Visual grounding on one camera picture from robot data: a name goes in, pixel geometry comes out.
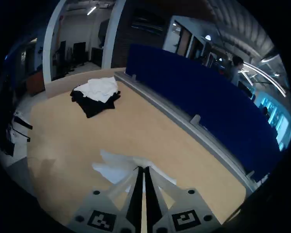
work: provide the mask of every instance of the glass wall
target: glass wall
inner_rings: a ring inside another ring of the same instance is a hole
[[[282,151],[287,148],[291,140],[291,126],[287,117],[282,113],[281,107],[272,103],[268,98],[263,98],[259,108],[267,107],[269,119],[268,123],[277,131],[277,142]]]

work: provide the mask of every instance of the white cloth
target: white cloth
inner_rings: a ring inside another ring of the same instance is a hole
[[[82,92],[83,97],[105,103],[114,93],[118,92],[118,84],[114,77],[93,78],[88,80],[86,84],[76,87],[74,90]]]
[[[134,170],[138,166],[141,166],[143,168],[150,166],[165,179],[169,180],[173,184],[177,184],[175,179],[170,178],[146,158],[116,155],[106,152],[105,150],[100,150],[100,155],[102,156],[102,159],[105,161],[106,164],[93,163],[92,167],[94,170],[98,171],[103,177],[105,177],[113,184],[116,184],[120,180],[125,178],[125,176],[130,174],[132,170]],[[143,184],[143,192],[146,192],[145,184]]]

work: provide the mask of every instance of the person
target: person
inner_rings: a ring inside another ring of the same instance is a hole
[[[263,115],[266,117],[266,119],[269,120],[270,115],[269,115],[269,113],[268,113],[267,107],[263,107],[263,108],[262,108],[262,113],[263,113]]]
[[[238,86],[238,82],[239,82],[238,71],[241,71],[241,69],[243,68],[244,60],[239,56],[234,56],[232,60],[233,60],[233,64],[231,64],[231,68],[228,74],[228,79],[230,80],[232,84],[234,84],[235,86]]]

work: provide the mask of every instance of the door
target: door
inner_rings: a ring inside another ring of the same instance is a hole
[[[204,45],[196,37],[194,37],[188,58],[191,60],[198,58],[201,55],[203,48]]]
[[[187,54],[191,37],[192,33],[189,32],[185,27],[181,27],[180,40],[176,51],[178,55],[185,56]]]

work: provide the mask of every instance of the table surface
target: table surface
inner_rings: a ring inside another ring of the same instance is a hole
[[[41,207],[67,224],[94,186],[107,189],[111,183],[92,168],[103,163],[104,149],[151,160],[179,187],[196,188],[223,223],[244,201],[245,187],[166,115],[123,83],[118,86],[116,108],[89,119],[69,92],[32,108],[28,167]]]

